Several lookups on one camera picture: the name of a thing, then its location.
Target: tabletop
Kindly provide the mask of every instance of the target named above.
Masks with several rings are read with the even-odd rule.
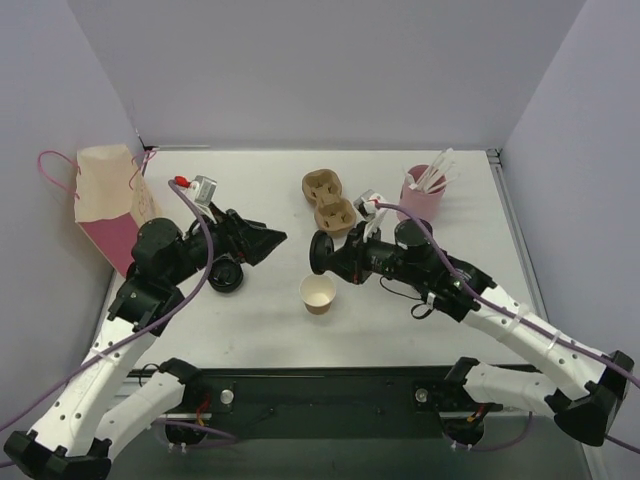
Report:
[[[493,364],[524,361],[494,339],[434,312],[414,320],[417,302],[383,290],[375,275],[364,285],[332,276],[336,299],[328,313],[309,314],[300,281],[311,273],[308,251],[316,231],[313,207],[302,193],[302,177],[319,168],[334,170],[343,196],[355,199],[368,189],[397,202],[402,168],[429,163],[436,151],[159,151],[145,178],[163,215],[184,230],[192,213],[169,189],[176,175],[205,175],[218,182],[214,201],[243,218],[285,231],[288,239],[260,265],[243,266],[241,288],[228,295],[206,284],[176,315],[137,367],[179,357],[201,368],[357,367],[452,365],[459,357]],[[525,276],[485,152],[454,154],[460,177],[447,187],[434,237],[451,255],[491,275],[512,297],[532,304]],[[383,240],[393,242],[398,223],[389,212]],[[343,243],[338,239],[336,246]],[[198,275],[180,288],[188,293]],[[122,278],[107,297],[113,300]],[[402,284],[395,290],[411,293]]]

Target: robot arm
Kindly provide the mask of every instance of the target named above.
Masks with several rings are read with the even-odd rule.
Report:
[[[285,233],[244,220],[233,210],[220,211],[210,195],[199,195],[203,189],[212,194],[213,188],[207,188],[212,182],[198,179],[195,202],[200,209],[208,202],[212,219],[205,223],[213,240],[214,265],[257,265],[286,239]],[[140,228],[132,256],[127,279],[83,362],[90,366],[69,381],[28,432],[13,432],[5,443],[9,458],[31,478],[106,478],[111,460],[154,419],[182,403],[185,387],[193,387],[199,375],[179,360],[165,362],[152,381],[106,413],[122,381],[166,323],[116,350],[112,347],[170,315],[184,300],[178,285],[206,266],[208,248],[201,229],[190,228],[183,235],[171,220],[156,218]],[[215,288],[216,279],[209,280]]]
[[[511,298],[491,277],[477,267],[449,256],[458,275],[452,275],[422,230],[412,220],[400,222],[395,244],[383,242],[378,227],[377,203],[371,191],[354,205],[365,218],[347,235],[343,247],[334,250],[324,232],[316,232],[309,259],[316,274],[332,271],[359,285],[372,273],[412,286],[431,310],[481,330],[533,365],[540,373],[515,372],[463,358],[452,368],[448,380],[464,388],[478,403],[498,403],[554,418],[576,440],[602,445],[628,388],[627,380],[602,363],[576,353],[561,343],[582,347],[631,372],[633,360],[622,352],[605,355],[564,335]],[[423,222],[429,231],[431,226]],[[481,298],[506,308],[498,313],[470,296],[459,279]],[[547,332],[550,340],[522,323],[522,319]]]

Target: bag handle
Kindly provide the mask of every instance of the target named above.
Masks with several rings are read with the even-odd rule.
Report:
[[[78,195],[77,192],[74,192],[68,186],[58,182],[55,178],[53,178],[47,172],[44,171],[44,167],[42,166],[42,157],[44,157],[45,155],[57,155],[58,157],[64,158],[67,162],[69,162],[71,165],[76,167],[78,169],[78,173],[82,175],[82,171],[80,170],[80,165],[78,165],[78,162],[75,160],[71,160],[66,155],[63,155],[62,153],[57,152],[55,150],[45,150],[43,152],[40,152],[40,155],[38,155],[38,171],[44,176],[44,178],[49,180],[49,182],[53,183],[57,187],[60,187],[65,192],[72,193],[74,197],[76,197],[77,199],[80,199],[80,195]]]
[[[156,156],[156,153],[158,153],[157,150],[151,150],[150,152],[144,152],[140,155],[144,156],[144,160],[142,160],[142,163],[140,164],[140,166],[136,169],[136,171],[133,173],[133,175],[131,175],[131,178],[129,179],[129,188],[131,190],[133,190],[133,187],[131,186],[131,182],[133,181],[134,178],[136,178],[136,175],[138,174],[138,172],[140,172],[140,170],[142,170],[147,163],[149,163],[149,160],[151,160],[153,157]],[[136,155],[131,159],[131,163],[135,162],[136,159],[138,157],[140,157],[140,155]]]

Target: gift bag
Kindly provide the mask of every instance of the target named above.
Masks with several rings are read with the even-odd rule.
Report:
[[[78,151],[75,220],[111,265],[125,275],[138,228],[161,215],[126,145]]]

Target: pink cup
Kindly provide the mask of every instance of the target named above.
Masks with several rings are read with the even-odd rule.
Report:
[[[416,165],[409,170],[411,176],[418,180],[420,175],[427,169],[429,165]],[[438,179],[435,185],[440,185],[445,182],[446,178],[443,175]],[[424,193],[422,190],[412,190],[409,188],[409,183],[405,179],[402,185],[402,191],[400,192],[400,201],[398,204],[401,207],[411,210],[412,213],[419,218],[431,222],[438,214],[438,208],[440,207],[440,201],[444,195],[446,185],[433,193]],[[404,213],[397,212],[398,220],[402,221],[408,218]]]

